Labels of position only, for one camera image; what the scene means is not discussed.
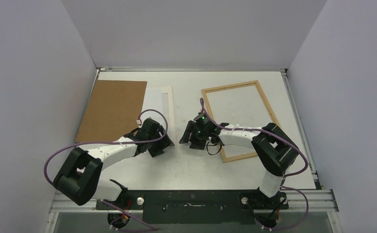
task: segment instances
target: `white paper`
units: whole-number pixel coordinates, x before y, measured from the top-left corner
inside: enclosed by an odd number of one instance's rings
[[[144,96],[143,111],[146,109],[155,109],[160,113],[163,111],[163,90],[161,88],[147,88],[146,94]],[[153,120],[159,122],[161,125],[165,125],[163,118],[156,112],[146,112],[141,116],[141,120],[144,121],[147,118],[152,118]]]

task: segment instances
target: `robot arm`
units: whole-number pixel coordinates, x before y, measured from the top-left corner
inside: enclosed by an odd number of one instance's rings
[[[276,195],[284,183],[286,170],[295,161],[298,153],[274,137],[255,129],[269,131],[293,145],[295,143],[275,123],[269,123],[264,127],[241,128],[240,130],[234,130],[235,127],[228,123],[222,123],[220,126],[232,130],[217,127],[205,113],[200,113],[193,121],[188,122],[180,144],[190,142],[190,148],[202,150],[209,140],[221,146],[237,145],[255,149],[265,168],[265,175],[259,190],[268,198]]]
[[[141,128],[113,142],[89,151],[73,149],[57,173],[53,186],[78,205],[84,205],[90,199],[116,200],[122,188],[112,181],[100,180],[102,170],[123,159],[149,151],[152,157],[160,155],[168,146],[174,146],[165,135],[164,128],[153,119],[146,119]]]

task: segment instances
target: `screw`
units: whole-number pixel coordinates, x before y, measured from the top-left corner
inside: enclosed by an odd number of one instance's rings
[[[247,203],[248,203],[248,198],[247,198],[247,197],[243,197],[243,198],[241,198],[241,203],[244,204],[244,205],[247,205]]]
[[[137,205],[142,205],[144,203],[144,198],[137,198]]]

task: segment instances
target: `white enclosure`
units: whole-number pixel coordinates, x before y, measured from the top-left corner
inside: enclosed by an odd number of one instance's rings
[[[0,232],[44,230],[96,67],[288,69],[344,232],[377,232],[377,0],[0,0]]]

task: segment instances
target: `brown cardboard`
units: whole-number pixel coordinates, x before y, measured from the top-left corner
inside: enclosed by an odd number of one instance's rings
[[[76,142],[115,141],[138,127],[147,82],[96,82]]]

